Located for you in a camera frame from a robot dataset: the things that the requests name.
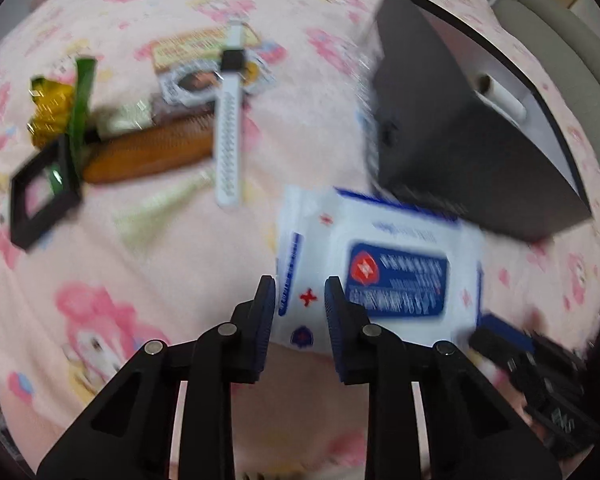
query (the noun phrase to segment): yellow label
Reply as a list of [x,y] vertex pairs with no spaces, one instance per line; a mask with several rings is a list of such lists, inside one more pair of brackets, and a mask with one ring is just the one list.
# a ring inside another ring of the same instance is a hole
[[[154,70],[164,72],[171,66],[186,63],[202,57],[213,58],[220,55],[226,41],[224,27],[203,28],[180,36],[158,40],[152,47]],[[260,38],[249,28],[245,27],[244,46],[257,46]]]

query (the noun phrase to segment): silver rivet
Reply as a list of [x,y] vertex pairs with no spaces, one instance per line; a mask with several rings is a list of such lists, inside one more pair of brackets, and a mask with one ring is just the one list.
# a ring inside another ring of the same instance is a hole
[[368,337],[378,337],[382,333],[382,327],[371,323],[362,327],[362,333]]
[[230,336],[238,332],[238,327],[233,323],[222,323],[218,327],[218,333],[223,336]]
[[456,351],[456,347],[449,341],[439,341],[436,343],[436,350],[442,355],[451,355]]
[[144,345],[144,351],[149,355],[156,355],[162,351],[164,345],[162,341],[158,341],[154,339],[153,341],[149,341],[146,345]]

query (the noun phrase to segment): brown comb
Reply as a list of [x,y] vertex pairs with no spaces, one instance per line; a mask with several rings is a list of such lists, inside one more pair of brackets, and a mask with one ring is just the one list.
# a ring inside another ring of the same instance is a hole
[[82,178],[109,184],[192,164],[212,155],[213,131],[208,113],[108,140],[96,147]]

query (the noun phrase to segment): pink blanket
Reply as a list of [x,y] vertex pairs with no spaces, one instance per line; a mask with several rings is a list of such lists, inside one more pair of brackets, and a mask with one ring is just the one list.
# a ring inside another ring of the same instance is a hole
[[[378,1],[49,0],[0,44],[0,400],[34,469],[144,341],[197,338],[253,297],[260,275],[275,271],[272,240],[285,184],[365,190],[347,47]],[[573,150],[594,212],[592,221],[534,246],[488,236],[483,305],[580,347],[600,308],[594,153],[542,67],[499,27],[484,0],[432,1],[487,37],[538,86]],[[187,168],[86,187],[74,218],[29,254],[14,248],[8,175],[34,152],[26,129],[33,110],[29,78],[43,73],[71,81],[76,55],[97,56],[92,107],[142,98],[157,91],[151,41],[222,24],[237,10],[266,41],[277,78],[247,112],[244,205],[227,213],[211,191],[202,192],[146,256],[131,254],[112,216],[198,170]],[[238,471],[361,465],[365,396],[364,388],[341,386],[329,360],[271,348],[262,381],[234,395]]]

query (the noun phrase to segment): wet wipes package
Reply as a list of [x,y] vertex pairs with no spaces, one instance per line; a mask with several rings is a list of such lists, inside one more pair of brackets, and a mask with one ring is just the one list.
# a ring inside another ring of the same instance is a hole
[[460,343],[475,329],[483,236],[467,222],[346,190],[289,187],[278,231],[273,342],[331,353],[329,276],[403,340]]

